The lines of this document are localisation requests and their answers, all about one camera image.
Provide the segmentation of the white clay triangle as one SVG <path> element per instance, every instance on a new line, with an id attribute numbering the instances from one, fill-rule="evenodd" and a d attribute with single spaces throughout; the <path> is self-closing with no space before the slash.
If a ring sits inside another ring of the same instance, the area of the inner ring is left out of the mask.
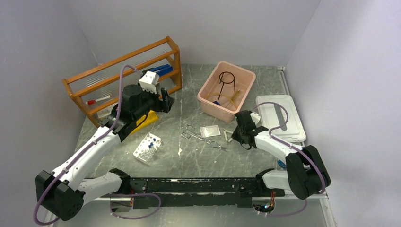
<path id="1" fill-rule="evenodd" d="M 232 138 L 233 133 L 234 133 L 233 131 L 224 130 L 223 134 L 225 136 L 225 140 L 227 143 L 230 143 L 233 140 L 233 138 Z"/>

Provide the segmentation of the yellow rubber tubing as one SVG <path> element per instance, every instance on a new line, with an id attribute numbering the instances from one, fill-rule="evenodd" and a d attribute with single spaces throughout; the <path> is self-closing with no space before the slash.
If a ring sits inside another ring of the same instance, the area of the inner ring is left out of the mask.
<path id="1" fill-rule="evenodd" d="M 238 108 L 238 104 L 236 103 L 237 99 L 235 102 L 231 100 L 231 95 L 223 94 L 223 93 L 211 93 L 206 96 L 206 99 L 213 98 L 213 101 L 218 101 L 221 103 L 221 107 L 225 109 L 233 109 L 236 110 Z"/>

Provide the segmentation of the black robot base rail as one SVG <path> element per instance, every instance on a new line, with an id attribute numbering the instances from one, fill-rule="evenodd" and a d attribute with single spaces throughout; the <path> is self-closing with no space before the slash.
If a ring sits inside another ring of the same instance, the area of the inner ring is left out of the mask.
<path id="1" fill-rule="evenodd" d="M 115 194 L 138 195 L 134 209 L 151 207 L 237 206 L 251 208 L 253 199 L 283 197 L 283 189 L 268 189 L 260 177 L 131 178 Z"/>

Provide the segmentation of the brown bristle tube brush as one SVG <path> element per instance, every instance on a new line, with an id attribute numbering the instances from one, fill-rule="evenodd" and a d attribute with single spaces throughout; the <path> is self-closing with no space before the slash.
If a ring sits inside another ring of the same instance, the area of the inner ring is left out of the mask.
<path id="1" fill-rule="evenodd" d="M 235 102 L 236 99 L 239 97 L 240 93 L 241 93 L 241 90 L 236 90 L 236 91 L 232 94 L 231 100 L 232 100 L 233 102 Z"/>

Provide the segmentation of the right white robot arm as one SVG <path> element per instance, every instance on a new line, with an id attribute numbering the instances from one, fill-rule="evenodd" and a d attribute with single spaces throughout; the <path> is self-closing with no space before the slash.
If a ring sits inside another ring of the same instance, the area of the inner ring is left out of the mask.
<path id="1" fill-rule="evenodd" d="M 290 190 L 301 200 L 324 193 L 331 179 L 318 149 L 312 145 L 302 147 L 286 142 L 270 133 L 264 126 L 256 125 L 256 113 L 244 110 L 235 114 L 237 126 L 232 138 L 241 145 L 266 151 L 286 165 L 285 170 L 267 170 L 255 183 L 261 196 L 273 189 Z"/>

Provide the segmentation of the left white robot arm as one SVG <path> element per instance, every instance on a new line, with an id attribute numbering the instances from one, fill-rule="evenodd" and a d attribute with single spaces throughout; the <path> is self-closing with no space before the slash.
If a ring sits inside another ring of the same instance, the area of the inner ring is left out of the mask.
<path id="1" fill-rule="evenodd" d="M 131 177 L 117 168 L 105 175 L 84 182 L 89 170 L 136 129 L 137 121 L 150 111 L 168 113 L 175 99 L 165 88 L 155 94 L 144 91 L 139 85 L 127 85 L 119 89 L 117 104 L 112 113 L 97 129 L 91 140 L 70 159 L 51 171 L 41 171 L 35 178 L 37 204 L 33 219 L 38 225 L 39 207 L 54 215 L 55 221 L 72 219 L 80 209 L 103 195 L 131 196 Z"/>

